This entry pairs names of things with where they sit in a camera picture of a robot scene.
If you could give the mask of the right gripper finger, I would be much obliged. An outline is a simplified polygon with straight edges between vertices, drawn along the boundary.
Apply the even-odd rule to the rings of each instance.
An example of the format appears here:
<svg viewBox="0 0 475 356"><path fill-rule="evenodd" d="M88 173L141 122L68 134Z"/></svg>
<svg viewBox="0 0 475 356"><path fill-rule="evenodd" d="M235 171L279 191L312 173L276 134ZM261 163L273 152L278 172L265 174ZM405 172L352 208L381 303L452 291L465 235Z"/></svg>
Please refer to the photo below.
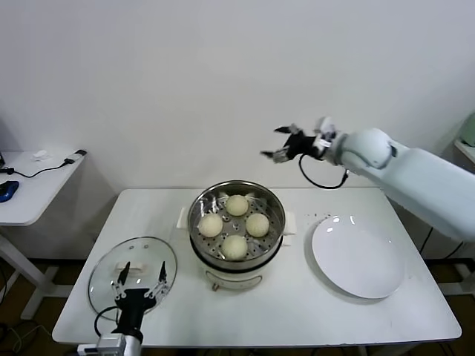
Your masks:
<svg viewBox="0 0 475 356"><path fill-rule="evenodd" d="M276 151L261 151L261 155L272 160L274 163L285 163L292 160L289 156L288 147L283 147Z"/></svg>
<svg viewBox="0 0 475 356"><path fill-rule="evenodd" d="M290 136L302 136L303 131L296 125L280 126L274 130L276 133L289 134Z"/></svg>

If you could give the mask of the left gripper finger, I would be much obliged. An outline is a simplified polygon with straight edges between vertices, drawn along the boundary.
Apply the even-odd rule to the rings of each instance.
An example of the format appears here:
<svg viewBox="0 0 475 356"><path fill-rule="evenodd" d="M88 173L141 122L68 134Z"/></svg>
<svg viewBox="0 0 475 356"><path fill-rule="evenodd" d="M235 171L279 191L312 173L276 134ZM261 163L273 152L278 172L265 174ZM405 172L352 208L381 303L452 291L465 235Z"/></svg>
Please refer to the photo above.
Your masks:
<svg viewBox="0 0 475 356"><path fill-rule="evenodd" d="M166 263L163 262L157 283L144 294L144 297L148 299L162 300L168 294L169 289L170 286L167 280Z"/></svg>
<svg viewBox="0 0 475 356"><path fill-rule="evenodd" d="M111 288L114 291L115 300L121 300L126 298L124 286L130 270L130 264L131 262L128 261L123 267L123 269L120 271L118 278L116 280L111 281Z"/></svg>

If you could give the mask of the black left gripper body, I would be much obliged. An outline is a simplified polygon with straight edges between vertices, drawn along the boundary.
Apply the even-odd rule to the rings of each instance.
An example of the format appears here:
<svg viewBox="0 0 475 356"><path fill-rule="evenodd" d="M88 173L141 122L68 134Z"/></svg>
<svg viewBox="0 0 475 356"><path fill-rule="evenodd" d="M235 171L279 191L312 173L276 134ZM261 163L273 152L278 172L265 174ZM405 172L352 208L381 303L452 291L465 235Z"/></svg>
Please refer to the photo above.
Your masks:
<svg viewBox="0 0 475 356"><path fill-rule="evenodd" d="M147 289L126 289L125 297L116 302L119 321L113 333L137 334L140 332L144 315L156 306L155 297L146 297Z"/></svg>

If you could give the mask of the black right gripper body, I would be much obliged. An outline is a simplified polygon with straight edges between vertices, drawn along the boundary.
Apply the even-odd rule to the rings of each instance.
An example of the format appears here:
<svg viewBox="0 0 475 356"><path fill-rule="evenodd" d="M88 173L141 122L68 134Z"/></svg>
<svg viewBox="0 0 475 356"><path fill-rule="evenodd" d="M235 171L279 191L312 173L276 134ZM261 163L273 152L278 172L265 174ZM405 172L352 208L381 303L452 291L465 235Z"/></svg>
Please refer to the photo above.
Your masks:
<svg viewBox="0 0 475 356"><path fill-rule="evenodd" d="M315 145L316 136L306 136L304 133L291 134L284 144L286 158L294 159L298 155L307 155L313 159L322 157L322 148Z"/></svg>

